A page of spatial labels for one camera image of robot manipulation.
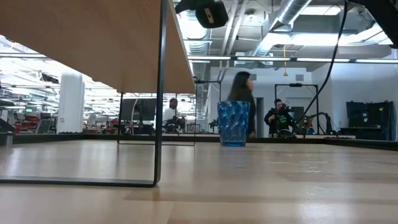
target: seated man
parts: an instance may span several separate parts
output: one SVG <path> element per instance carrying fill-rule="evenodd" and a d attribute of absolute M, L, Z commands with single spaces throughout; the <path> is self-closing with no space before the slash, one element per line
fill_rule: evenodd
<path fill-rule="evenodd" d="M 294 126 L 294 120 L 286 110 L 286 105 L 281 99 L 275 100 L 276 109 L 271 108 L 268 111 L 264 121 L 269 126 L 269 138 L 276 138 L 278 132 L 282 129 L 289 129 L 289 126 Z"/>
<path fill-rule="evenodd" d="M 167 133 L 178 132 L 178 129 L 185 130 L 185 119 L 177 118 L 177 105 L 178 100 L 176 98 L 172 98 L 169 103 L 169 108 L 164 111 L 163 123 Z"/>

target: woman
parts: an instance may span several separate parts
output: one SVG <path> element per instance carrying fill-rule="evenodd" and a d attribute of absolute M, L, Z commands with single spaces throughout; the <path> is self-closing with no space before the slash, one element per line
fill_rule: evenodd
<path fill-rule="evenodd" d="M 250 73 L 238 72 L 235 75 L 231 93 L 228 97 L 228 100 L 247 101 L 250 103 L 248 126 L 249 138 L 256 137 L 256 133 L 254 130 L 254 115 L 256 115 L 256 105 L 254 104 L 254 98 L 251 93 L 253 91 L 253 88 L 254 84 L 253 81 L 250 80 Z"/>

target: blue glass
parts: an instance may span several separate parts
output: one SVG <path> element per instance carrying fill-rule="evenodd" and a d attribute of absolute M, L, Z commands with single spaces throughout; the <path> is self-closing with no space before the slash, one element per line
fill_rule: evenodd
<path fill-rule="evenodd" d="M 224 101 L 219 102 L 217 106 L 221 145 L 245 146 L 250 103 L 246 101 Z"/>

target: man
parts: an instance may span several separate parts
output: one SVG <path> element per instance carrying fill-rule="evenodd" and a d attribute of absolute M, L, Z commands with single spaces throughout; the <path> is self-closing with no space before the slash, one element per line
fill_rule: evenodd
<path fill-rule="evenodd" d="M 178 100 L 176 98 L 172 98 L 169 103 L 169 108 L 167 108 L 163 113 L 163 123 L 175 124 L 180 130 L 182 129 L 182 131 L 185 132 L 185 118 L 177 118 L 177 106 Z"/>
<path fill-rule="evenodd" d="M 169 103 L 169 108 L 167 108 L 163 113 L 163 122 L 173 119 L 173 117 L 177 115 L 177 105 L 178 100 L 176 98 L 172 98 Z"/>
<path fill-rule="evenodd" d="M 284 102 L 281 99 L 276 99 L 274 103 L 276 104 L 276 110 L 271 108 L 264 118 L 264 121 L 269 126 L 269 138 L 276 138 L 280 130 L 294 126 L 294 120 L 288 111 L 285 110 L 286 105 Z"/>

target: white shirt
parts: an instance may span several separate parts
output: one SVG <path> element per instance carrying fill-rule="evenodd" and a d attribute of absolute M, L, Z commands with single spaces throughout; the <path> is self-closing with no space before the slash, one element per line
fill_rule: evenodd
<path fill-rule="evenodd" d="M 172 119 L 178 114 L 178 111 L 172 108 L 167 108 L 163 113 L 163 121 Z"/>

